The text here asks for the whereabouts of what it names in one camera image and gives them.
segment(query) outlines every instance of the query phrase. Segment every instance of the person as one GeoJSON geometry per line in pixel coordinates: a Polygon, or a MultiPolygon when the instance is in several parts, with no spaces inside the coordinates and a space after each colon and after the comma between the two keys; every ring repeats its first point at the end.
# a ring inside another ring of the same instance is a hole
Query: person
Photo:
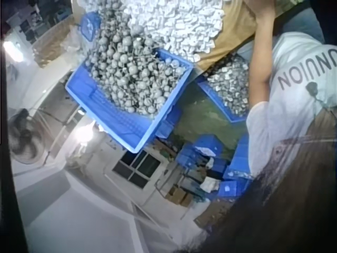
{"type": "MultiPolygon", "coordinates": [[[[247,117],[255,179],[206,239],[177,252],[332,249],[337,238],[337,47],[299,32],[282,34],[273,43],[274,2],[245,2],[257,23],[247,117]]],[[[247,48],[239,53],[249,55],[247,48]]]]}
{"type": "MultiPolygon", "coordinates": [[[[300,32],[283,33],[275,42],[274,1],[247,0],[246,3],[255,13],[257,23],[250,61],[250,112],[246,121],[249,167],[256,177],[280,141],[304,136],[323,106],[337,105],[337,47],[323,45],[300,32]],[[318,93],[313,95],[308,89],[317,89],[318,93]]],[[[311,32],[324,41],[315,16],[310,16],[306,23],[298,30],[311,32]]],[[[296,30],[295,25],[286,26],[296,30]]],[[[294,147],[287,157],[288,165],[298,148],[294,147]]]]}

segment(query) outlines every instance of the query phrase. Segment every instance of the light fixture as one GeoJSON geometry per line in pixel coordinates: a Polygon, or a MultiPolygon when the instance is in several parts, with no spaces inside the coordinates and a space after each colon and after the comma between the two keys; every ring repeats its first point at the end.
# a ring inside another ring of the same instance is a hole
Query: light fixture
{"type": "Polygon", "coordinates": [[[84,115],[84,114],[85,114],[85,112],[82,111],[81,109],[79,109],[77,112],[78,112],[80,115],[84,115]]]}
{"type": "Polygon", "coordinates": [[[16,62],[23,61],[23,53],[11,41],[4,42],[4,48],[10,57],[16,62]]]}
{"type": "Polygon", "coordinates": [[[95,122],[96,121],[93,121],[89,125],[82,126],[76,130],[75,137],[81,144],[87,144],[92,140],[94,136],[93,127],[95,122]]]}
{"type": "Polygon", "coordinates": [[[101,125],[98,125],[98,130],[99,130],[100,132],[105,132],[104,128],[103,128],[101,125]]]}

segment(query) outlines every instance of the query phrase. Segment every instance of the pile of white caps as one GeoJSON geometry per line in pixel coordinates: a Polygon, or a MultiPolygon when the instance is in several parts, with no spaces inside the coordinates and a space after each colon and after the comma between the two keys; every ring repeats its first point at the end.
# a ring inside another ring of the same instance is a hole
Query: pile of white caps
{"type": "Polygon", "coordinates": [[[198,62],[209,53],[223,27],[228,0],[122,0],[129,26],[141,25],[166,50],[198,62]]]}

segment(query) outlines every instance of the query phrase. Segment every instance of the hand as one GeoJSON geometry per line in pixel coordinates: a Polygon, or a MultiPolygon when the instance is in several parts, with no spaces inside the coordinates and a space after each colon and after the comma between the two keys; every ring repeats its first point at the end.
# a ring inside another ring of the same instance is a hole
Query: hand
{"type": "Polygon", "coordinates": [[[258,23],[275,19],[274,0],[244,0],[244,2],[255,14],[258,23]]]}

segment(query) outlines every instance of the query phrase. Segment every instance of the dark hair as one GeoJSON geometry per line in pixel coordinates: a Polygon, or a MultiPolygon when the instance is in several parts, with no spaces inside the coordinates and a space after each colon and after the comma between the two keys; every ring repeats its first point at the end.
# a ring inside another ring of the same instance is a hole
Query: dark hair
{"type": "Polygon", "coordinates": [[[177,252],[332,250],[337,239],[335,131],[335,119],[321,112],[307,137],[284,141],[281,155],[274,149],[269,164],[200,245],[177,252]],[[296,158],[286,164],[284,158],[297,146],[296,158]]]}

